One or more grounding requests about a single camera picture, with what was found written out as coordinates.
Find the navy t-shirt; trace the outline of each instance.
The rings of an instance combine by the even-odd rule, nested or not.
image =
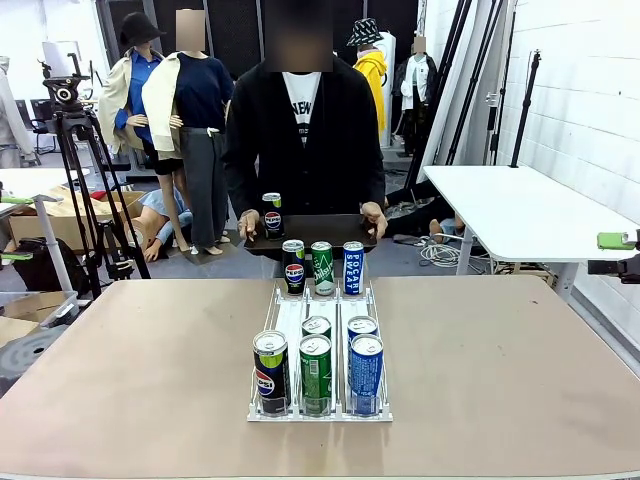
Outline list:
[[[233,94],[229,72],[214,57],[193,58],[181,52],[178,58],[175,100],[184,126],[224,132],[224,106]]]

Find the blue shirt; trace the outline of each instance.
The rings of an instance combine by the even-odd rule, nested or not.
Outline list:
[[[193,223],[193,214],[190,210],[187,209],[187,206],[182,199],[182,195],[180,195],[180,192],[175,187],[173,189],[173,197],[176,199],[180,227],[184,228],[187,225],[191,225]],[[153,192],[149,192],[139,201],[143,207],[148,207],[164,217],[169,216],[169,214],[167,213],[167,208],[164,206],[164,201],[162,200],[162,190],[154,190]],[[171,222],[167,222],[160,229],[158,235],[156,235],[156,238],[160,240],[164,245],[165,243],[167,243],[167,240],[172,233],[173,225],[171,225]]]
[[[146,58],[135,50],[131,54],[131,82],[129,84],[129,108],[131,109],[131,115],[147,114],[144,111],[144,104],[142,103],[142,87],[147,83],[151,72],[160,65],[161,61],[159,58],[153,57],[153,59],[148,62]],[[127,112],[120,110],[116,115],[116,128],[122,130],[127,125],[128,118],[129,115]],[[136,127],[134,130],[138,138],[142,138],[153,144],[149,126]]]
[[[176,107],[185,127],[225,131],[224,107],[233,94],[233,80],[215,57],[193,58],[178,53]]]

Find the bag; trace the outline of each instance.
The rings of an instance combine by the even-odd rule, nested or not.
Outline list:
[[[69,245],[60,239],[57,241],[71,280],[71,286],[78,292],[78,296],[86,295],[90,290],[89,276]],[[47,248],[46,239],[43,237],[23,238],[20,240],[18,251],[33,254],[31,260],[13,263],[14,268],[27,286],[27,290],[36,292],[59,292],[62,290],[51,254]]]

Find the black can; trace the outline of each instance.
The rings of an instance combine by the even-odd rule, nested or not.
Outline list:
[[[289,345],[286,337],[275,330],[256,335],[253,339],[253,360],[262,412],[274,417],[286,415],[291,405]]]
[[[282,244],[282,266],[289,295],[302,295],[305,286],[304,242],[287,240]]]
[[[265,193],[262,196],[264,231],[269,240],[284,237],[284,219],[282,218],[282,196],[279,193]]]

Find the black bucket hat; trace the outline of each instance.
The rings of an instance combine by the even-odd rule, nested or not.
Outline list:
[[[125,48],[129,48],[158,38],[164,33],[158,30],[144,13],[134,12],[124,17],[122,21],[120,43]]]
[[[353,35],[347,42],[347,47],[370,45],[380,40],[384,40],[384,38],[380,35],[375,19],[365,18],[364,20],[357,20],[353,25]]]

